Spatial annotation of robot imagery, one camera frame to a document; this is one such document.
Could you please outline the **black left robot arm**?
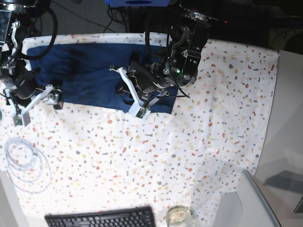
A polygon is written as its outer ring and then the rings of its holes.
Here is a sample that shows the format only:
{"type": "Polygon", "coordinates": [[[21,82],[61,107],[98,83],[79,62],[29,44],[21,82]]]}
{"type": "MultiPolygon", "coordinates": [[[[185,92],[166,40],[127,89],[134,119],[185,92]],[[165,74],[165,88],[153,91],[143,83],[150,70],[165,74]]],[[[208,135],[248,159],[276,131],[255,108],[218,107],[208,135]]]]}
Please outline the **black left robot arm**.
{"type": "Polygon", "coordinates": [[[144,39],[152,63],[140,63],[133,58],[126,70],[126,85],[133,99],[147,108],[170,97],[169,88],[179,91],[194,84],[201,52],[207,43],[210,21],[218,20],[221,0],[171,0],[168,5],[146,7],[144,39]],[[166,33],[166,47],[153,51],[151,31],[159,25],[166,33]]]}

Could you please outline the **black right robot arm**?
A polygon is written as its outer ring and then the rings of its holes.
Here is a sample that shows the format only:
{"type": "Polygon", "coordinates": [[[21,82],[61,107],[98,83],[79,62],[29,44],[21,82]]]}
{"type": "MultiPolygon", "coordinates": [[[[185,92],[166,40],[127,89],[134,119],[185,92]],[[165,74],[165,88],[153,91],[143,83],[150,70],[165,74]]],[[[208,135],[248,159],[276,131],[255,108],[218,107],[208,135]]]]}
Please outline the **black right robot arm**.
{"type": "Polygon", "coordinates": [[[58,21],[50,8],[49,0],[2,0],[0,2],[0,80],[8,92],[1,91],[8,105],[13,105],[19,114],[20,106],[27,107],[34,95],[40,95],[45,87],[39,85],[36,76],[41,68],[27,69],[31,61],[45,57],[55,42],[58,21]],[[23,41],[32,37],[36,30],[33,18],[48,13],[53,22],[50,43],[38,55],[22,52],[23,41]]]}

